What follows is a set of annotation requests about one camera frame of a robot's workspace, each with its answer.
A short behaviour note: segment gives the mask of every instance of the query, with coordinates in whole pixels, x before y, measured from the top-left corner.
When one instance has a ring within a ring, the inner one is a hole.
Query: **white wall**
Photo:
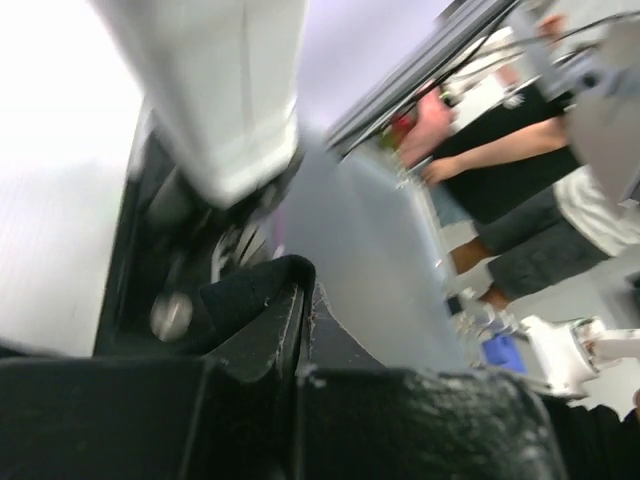
[[[309,0],[299,84],[307,127],[326,131],[435,30],[449,0]]]

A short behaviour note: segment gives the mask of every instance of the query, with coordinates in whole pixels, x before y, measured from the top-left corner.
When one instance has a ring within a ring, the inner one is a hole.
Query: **red object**
[[[400,145],[404,137],[416,126],[416,123],[408,116],[402,115],[391,121],[391,132],[396,145]]]

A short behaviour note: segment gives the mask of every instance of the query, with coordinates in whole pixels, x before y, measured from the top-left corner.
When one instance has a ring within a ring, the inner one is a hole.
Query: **black t-shirt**
[[[612,409],[570,407],[544,398],[571,480],[640,480],[640,423]]]

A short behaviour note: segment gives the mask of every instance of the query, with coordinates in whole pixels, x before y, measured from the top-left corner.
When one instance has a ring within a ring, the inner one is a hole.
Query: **metal bolt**
[[[151,331],[163,342],[173,342],[187,333],[192,317],[193,304],[187,295],[161,295],[151,309]]]

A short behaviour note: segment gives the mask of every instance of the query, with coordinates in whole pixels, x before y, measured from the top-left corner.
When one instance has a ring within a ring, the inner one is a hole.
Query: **white shirt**
[[[640,244],[640,207],[622,207],[608,200],[589,166],[556,182],[554,192],[567,221],[607,255],[616,257]]]

